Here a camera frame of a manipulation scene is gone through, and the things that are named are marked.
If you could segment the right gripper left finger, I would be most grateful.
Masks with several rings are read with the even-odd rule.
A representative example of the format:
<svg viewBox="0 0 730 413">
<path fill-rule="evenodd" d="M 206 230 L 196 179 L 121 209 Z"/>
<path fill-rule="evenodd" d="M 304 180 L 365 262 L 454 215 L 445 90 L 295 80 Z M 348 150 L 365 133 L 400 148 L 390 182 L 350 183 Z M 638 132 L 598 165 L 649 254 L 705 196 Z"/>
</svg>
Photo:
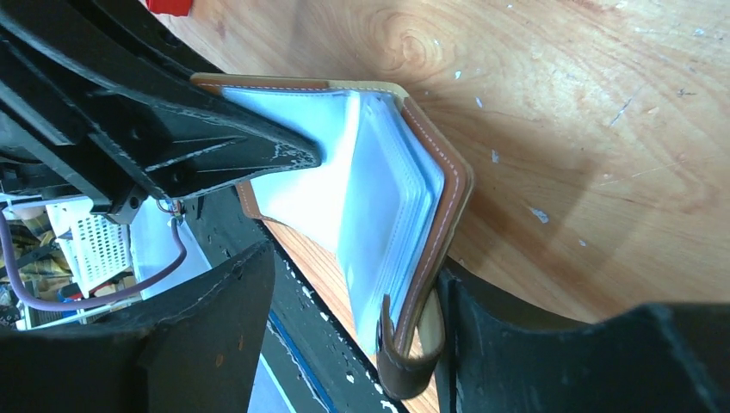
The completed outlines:
<svg viewBox="0 0 730 413">
<path fill-rule="evenodd" d="M 1 334 L 4 412 L 244 412 L 275 283 L 255 243 L 93 324 Z"/>
</svg>

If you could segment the brown leather card holder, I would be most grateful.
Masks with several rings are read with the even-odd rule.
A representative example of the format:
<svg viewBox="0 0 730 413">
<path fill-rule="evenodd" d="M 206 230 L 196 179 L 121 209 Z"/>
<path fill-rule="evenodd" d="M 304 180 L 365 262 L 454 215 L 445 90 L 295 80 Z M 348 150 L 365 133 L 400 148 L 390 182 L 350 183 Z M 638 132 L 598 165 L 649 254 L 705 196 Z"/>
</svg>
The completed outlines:
<svg viewBox="0 0 730 413">
<path fill-rule="evenodd" d="M 312 139 L 318 167 L 237 186 L 244 214 L 330 251 L 391 398 L 428 387 L 446 333 L 436 277 L 473 169 L 396 83 L 198 73 L 192 82 Z"/>
</svg>

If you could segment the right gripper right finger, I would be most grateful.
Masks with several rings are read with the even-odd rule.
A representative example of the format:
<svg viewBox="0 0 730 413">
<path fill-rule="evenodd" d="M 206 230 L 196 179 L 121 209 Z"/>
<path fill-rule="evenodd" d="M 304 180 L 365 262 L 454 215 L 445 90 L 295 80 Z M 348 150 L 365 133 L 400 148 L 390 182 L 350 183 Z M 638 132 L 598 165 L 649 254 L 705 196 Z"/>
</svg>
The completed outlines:
<svg viewBox="0 0 730 413">
<path fill-rule="evenodd" d="M 586 324 L 445 268 L 443 412 L 726 412 L 729 308 L 650 303 Z"/>
</svg>

